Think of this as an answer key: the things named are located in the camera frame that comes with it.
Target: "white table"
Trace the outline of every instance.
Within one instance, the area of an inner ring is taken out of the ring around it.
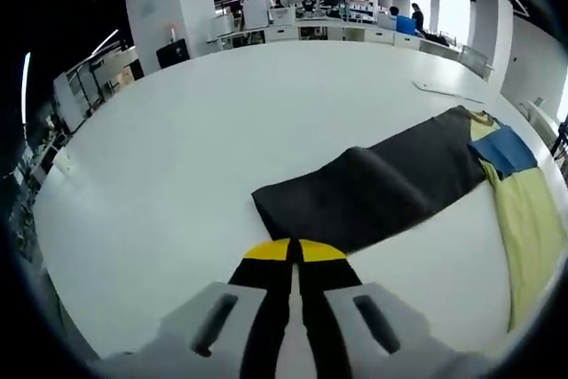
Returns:
[[[418,91],[444,82],[484,106]],[[529,123],[461,64],[375,43],[269,43],[192,59],[110,99],[51,169],[34,208],[47,269],[102,357],[154,337],[163,315],[269,239],[250,194],[462,103],[510,124],[564,217],[560,172]],[[433,218],[351,257],[458,350],[506,334],[509,279],[485,182]]]
[[[329,17],[320,17],[320,18],[302,18],[296,19],[294,24],[291,25],[271,25],[265,28],[253,28],[253,29],[246,29],[242,31],[235,31],[229,33],[227,35],[218,36],[214,39],[208,41],[208,43],[216,43],[217,47],[220,51],[222,51],[225,46],[223,45],[223,41],[228,39],[234,39],[236,37],[246,36],[250,33],[262,31],[266,34],[266,30],[290,30],[294,29],[297,33],[297,37],[299,38],[299,31],[300,28],[327,28],[333,30],[341,30],[344,34],[345,30],[359,30],[361,32],[369,31],[371,33],[376,31],[383,31],[386,33],[393,33],[394,30],[381,28],[377,24],[367,24],[362,22],[350,22],[350,21],[343,21],[338,18],[329,18]],[[417,36],[408,36],[413,39],[414,44],[418,46],[418,50],[430,53],[432,55],[438,55],[440,57],[448,58],[457,61],[459,59],[459,55],[461,49],[457,48],[456,46],[445,46],[441,43],[432,42],[431,40],[424,39]],[[366,38],[361,34],[360,36],[361,41],[365,40]]]

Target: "chair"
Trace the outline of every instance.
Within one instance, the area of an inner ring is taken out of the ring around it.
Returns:
[[[469,68],[484,80],[489,78],[490,68],[487,65],[487,57],[469,46],[463,45],[458,62]]]

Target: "white desk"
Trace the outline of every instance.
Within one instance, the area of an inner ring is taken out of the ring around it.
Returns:
[[[505,98],[457,62],[329,41],[200,57],[110,99],[67,145],[73,173],[52,168],[37,196],[47,269],[95,351],[136,350],[163,315],[231,277],[243,253],[269,238],[250,197],[258,187],[316,170],[347,147],[371,146],[460,102],[417,90],[416,79],[443,81],[485,102],[466,107],[510,124],[556,184],[568,217],[547,148]],[[487,182],[351,264],[363,281],[380,282],[423,312],[456,349],[482,349],[506,333],[508,268]]]
[[[348,37],[348,39],[350,38],[351,40],[357,40],[359,42],[365,41],[367,42],[367,34],[368,33],[374,33],[374,32],[383,32],[385,34],[391,34],[394,35],[394,31],[390,30],[390,29],[386,29],[386,28],[381,28],[379,26],[377,26],[376,24],[366,24],[366,23],[358,23],[358,22],[348,22],[348,21],[343,21],[341,19],[338,18],[329,18],[329,17],[320,17],[320,18],[301,18],[301,19],[296,19],[294,21],[293,25],[286,25],[286,26],[269,26],[266,28],[254,28],[254,29],[250,29],[250,30],[242,30],[242,31],[236,31],[227,35],[222,35],[222,36],[218,36],[214,39],[211,39],[208,41],[208,43],[216,43],[218,46],[218,49],[220,51],[222,51],[225,46],[223,44],[223,41],[227,40],[227,39],[233,39],[235,37],[240,37],[240,36],[245,36],[248,35],[250,33],[253,32],[258,32],[258,31],[262,31],[264,32],[265,36],[266,36],[266,42],[269,42],[269,38],[271,39],[270,42],[273,42],[274,40],[291,40],[291,39],[296,39],[296,36],[292,36],[293,33],[290,32],[290,30],[292,30],[292,32],[295,30],[297,32],[297,38],[300,37],[300,28],[327,28],[327,31],[334,31],[335,32],[335,37],[330,37],[330,39],[341,39],[344,36]],[[272,40],[271,37],[269,37],[267,35],[267,31],[270,33],[273,33],[275,31],[278,30],[284,30],[287,32],[286,36],[283,38],[277,37],[274,40]],[[356,34],[353,35],[351,34],[350,36],[348,36],[348,32],[351,30],[356,30]],[[424,39],[424,38],[420,38],[420,37],[416,37],[416,36],[408,36],[405,35],[405,37],[409,37],[410,39],[412,39],[411,44],[416,46],[415,49],[420,50],[420,51],[424,51],[427,53],[430,53],[432,55],[438,55],[440,57],[443,58],[447,58],[447,59],[452,59],[457,61],[459,59],[460,56],[460,49],[456,48],[455,46],[444,46],[443,44],[440,43],[436,43],[436,42],[432,42],[430,40]],[[378,40],[375,40],[376,37],[372,37],[371,42],[377,42]]]

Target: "clothing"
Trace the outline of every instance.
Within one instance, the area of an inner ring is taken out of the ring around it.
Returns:
[[[338,9],[332,9],[327,16],[330,18],[341,18],[341,13],[339,13]]]
[[[307,238],[351,253],[421,223],[483,182],[470,141],[469,111],[452,108],[252,196],[274,240]]]
[[[408,17],[397,15],[397,31],[405,35],[414,36],[416,30],[416,23]]]
[[[416,29],[422,32],[424,26],[424,14],[420,11],[416,11],[412,14],[412,19],[416,23]]]
[[[470,146],[493,187],[509,264],[511,330],[528,318],[568,240],[531,150],[509,126],[485,118],[472,123]]]
[[[276,5],[273,0],[266,0],[266,8],[271,9]]]
[[[302,7],[306,12],[313,12],[313,8],[315,7],[315,2],[313,0],[310,0],[309,2],[303,0]]]

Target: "blue fabric patch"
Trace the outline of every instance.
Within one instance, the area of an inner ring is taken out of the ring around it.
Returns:
[[[537,166],[533,152],[525,142],[509,127],[503,126],[484,138],[472,141],[469,146],[477,157],[490,162],[500,180],[515,172]]]
[[[412,18],[397,15],[397,31],[405,35],[414,36],[416,32],[416,23]]]

